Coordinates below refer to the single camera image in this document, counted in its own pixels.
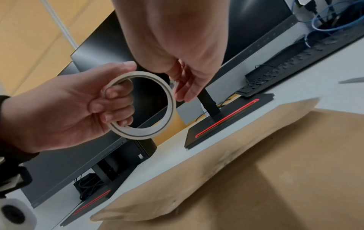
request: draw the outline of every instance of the white tape roll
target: white tape roll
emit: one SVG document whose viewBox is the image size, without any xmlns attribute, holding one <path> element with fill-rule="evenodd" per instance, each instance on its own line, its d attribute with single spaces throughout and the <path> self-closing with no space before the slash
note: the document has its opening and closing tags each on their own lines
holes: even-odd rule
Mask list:
<svg viewBox="0 0 364 230">
<path fill-rule="evenodd" d="M 132 128 L 132 127 L 122 127 L 118 125 L 116 122 L 108 124 L 108 127 L 118 135 L 133 139 L 133 140 L 144 140 L 148 138 L 155 137 L 162 133 L 164 130 L 168 128 L 168 126 L 171 124 L 174 115 L 176 114 L 176 99 L 174 98 L 174 94 L 172 93 L 172 89 L 170 86 L 160 77 L 158 77 L 155 74 L 151 74 L 148 72 L 143 71 L 135 71 L 135 72 L 129 72 L 127 74 L 123 74 L 114 80 L 112 80 L 106 88 L 109 88 L 111 86 L 120 84 L 122 81 L 125 81 L 127 79 L 135 78 L 135 77 L 143 77 L 151 79 L 155 82 L 157 82 L 165 91 L 167 94 L 167 111 L 164 117 L 156 124 L 155 126 L 149 127 L 149 128 Z"/>
</svg>

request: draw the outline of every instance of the red light strip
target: red light strip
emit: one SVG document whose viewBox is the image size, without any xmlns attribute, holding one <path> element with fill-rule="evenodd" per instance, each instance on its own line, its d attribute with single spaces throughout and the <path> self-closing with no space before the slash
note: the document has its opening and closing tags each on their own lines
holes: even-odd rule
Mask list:
<svg viewBox="0 0 364 230">
<path fill-rule="evenodd" d="M 82 211 L 83 209 L 85 209 L 86 207 L 88 207 L 89 205 L 91 205 L 92 203 L 98 201 L 99 199 L 101 199 L 103 196 L 106 196 L 111 190 L 105 192 L 104 194 L 100 195 L 98 198 L 94 199 L 93 201 L 91 201 L 90 203 L 88 203 L 87 205 L 83 206 L 82 208 L 80 208 L 79 210 L 77 210 L 76 212 L 74 212 L 72 215 L 76 215 L 78 212 Z"/>
<path fill-rule="evenodd" d="M 251 106 L 252 104 L 258 102 L 259 99 L 254 99 L 251 102 L 249 102 L 248 104 L 244 105 L 243 107 L 241 107 L 240 109 L 236 110 L 235 112 L 231 113 L 230 115 L 224 117 L 223 119 L 221 119 L 220 121 L 216 122 L 215 124 L 211 125 L 210 127 L 208 127 L 207 129 L 205 129 L 204 131 L 200 132 L 199 134 L 197 134 L 195 136 L 195 138 L 198 138 L 199 136 L 201 136 L 202 134 L 206 133 L 207 131 L 215 128 L 216 126 L 218 126 L 219 124 L 223 123 L 224 121 L 228 120 L 230 117 L 236 115 L 237 113 L 241 112 L 242 110 L 248 108 L 249 106 Z"/>
</svg>

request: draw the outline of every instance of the clear tape roll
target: clear tape roll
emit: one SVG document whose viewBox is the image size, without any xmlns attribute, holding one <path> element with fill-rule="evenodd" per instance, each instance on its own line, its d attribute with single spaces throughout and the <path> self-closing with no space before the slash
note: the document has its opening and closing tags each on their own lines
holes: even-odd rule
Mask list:
<svg viewBox="0 0 364 230">
<path fill-rule="evenodd" d="M 125 81 L 127 79 L 132 79 L 135 77 L 151 79 L 162 87 L 162 89 L 164 90 L 164 92 L 167 95 L 167 101 L 168 101 L 166 114 L 155 126 L 148 127 L 148 128 L 132 128 L 129 126 L 122 127 L 122 126 L 118 125 L 118 123 L 116 123 L 116 122 L 109 123 L 108 127 L 113 132 L 115 132 L 116 134 L 118 134 L 122 137 L 125 137 L 128 139 L 133 139 L 133 140 L 144 140 L 144 139 L 158 136 L 160 133 L 162 133 L 169 127 L 169 125 L 173 121 L 174 115 L 176 114 L 176 99 L 174 98 L 174 93 L 173 93 L 171 87 L 163 79 L 161 79 L 160 77 L 158 77 L 155 74 L 151 74 L 151 73 L 143 72 L 143 71 L 134 71 L 134 72 L 129 72 L 127 74 L 123 74 L 123 75 L 115 78 L 114 80 L 112 80 L 106 86 L 106 89 L 111 86 L 120 84 L 122 81 Z"/>
</svg>

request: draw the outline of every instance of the desk surface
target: desk surface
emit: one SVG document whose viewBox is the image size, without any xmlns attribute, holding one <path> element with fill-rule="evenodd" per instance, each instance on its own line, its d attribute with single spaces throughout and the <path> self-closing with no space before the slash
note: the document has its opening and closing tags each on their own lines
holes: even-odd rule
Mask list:
<svg viewBox="0 0 364 230">
<path fill-rule="evenodd" d="M 362 77 L 364 75 L 364 68 L 362 65 L 363 53 L 364 39 L 361 39 L 334 55 L 331 55 L 327 59 L 298 73 L 296 76 L 268 91 L 268 93 L 275 94 L 275 99 L 272 102 L 190 150 L 184 148 L 188 128 L 184 129 L 160 145 L 154 155 L 140 164 L 108 201 L 75 220 L 73 223 L 65 227 L 56 226 L 54 229 L 98 229 L 101 223 L 90 222 L 90 216 L 104 208 L 117 197 L 153 177 L 156 177 L 191 156 L 198 154 L 212 144 L 248 125 L 278 105 L 313 97 L 321 97 L 322 100 L 317 105 L 317 108 L 364 114 L 364 106 L 360 106 L 362 105 L 360 99 L 364 98 L 364 83 L 338 84 L 338 81 Z M 44 226 L 41 227 L 42 225 L 43 223 L 40 222 L 37 229 L 45 229 Z"/>
</svg>

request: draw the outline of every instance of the brown cardboard sheet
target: brown cardboard sheet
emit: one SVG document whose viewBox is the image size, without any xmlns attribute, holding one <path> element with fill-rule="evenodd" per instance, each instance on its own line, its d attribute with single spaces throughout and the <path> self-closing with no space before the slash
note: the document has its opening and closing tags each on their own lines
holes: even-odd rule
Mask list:
<svg viewBox="0 0 364 230">
<path fill-rule="evenodd" d="M 204 151 L 124 193 L 91 220 L 144 221 L 172 212 L 232 160 L 308 114 L 318 101 L 310 99 L 278 106 Z"/>
<path fill-rule="evenodd" d="M 364 115 L 316 110 L 269 135 L 173 212 L 99 230 L 364 229 Z"/>
</svg>

